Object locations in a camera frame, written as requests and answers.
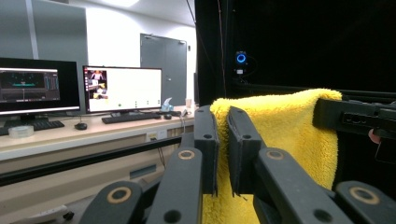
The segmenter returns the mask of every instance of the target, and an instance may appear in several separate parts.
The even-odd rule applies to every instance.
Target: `monitor screen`
[[[0,58],[0,116],[79,109],[76,62]]]
[[[162,69],[83,66],[87,113],[161,108]]]

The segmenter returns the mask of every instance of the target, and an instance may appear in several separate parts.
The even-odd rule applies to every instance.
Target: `gray wall panel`
[[[33,58],[25,0],[0,1],[0,57]]]
[[[88,64],[85,9],[55,2],[33,1],[38,57],[77,62],[79,100],[85,111],[82,65]]]

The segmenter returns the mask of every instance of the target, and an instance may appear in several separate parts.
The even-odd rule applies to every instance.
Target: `wall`
[[[90,65],[140,66],[140,34],[154,34],[187,41],[187,98],[194,98],[193,74],[196,66],[195,28],[170,21],[70,0],[87,13],[88,61]]]

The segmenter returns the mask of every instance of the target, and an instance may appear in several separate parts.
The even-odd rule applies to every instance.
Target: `microfiber towel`
[[[218,123],[220,140],[219,195],[204,195],[204,223],[260,223],[253,207],[253,196],[233,197],[232,193],[226,120],[231,105],[247,112],[265,145],[287,150],[319,185],[332,188],[337,166],[337,135],[334,130],[319,129],[312,124],[319,98],[341,100],[342,94],[312,89],[284,95],[218,99],[210,106]]]

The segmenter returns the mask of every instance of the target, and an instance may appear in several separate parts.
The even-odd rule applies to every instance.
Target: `gray door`
[[[140,34],[140,43],[140,67],[163,70],[162,103],[165,99],[172,97],[171,105],[186,104],[186,41]]]

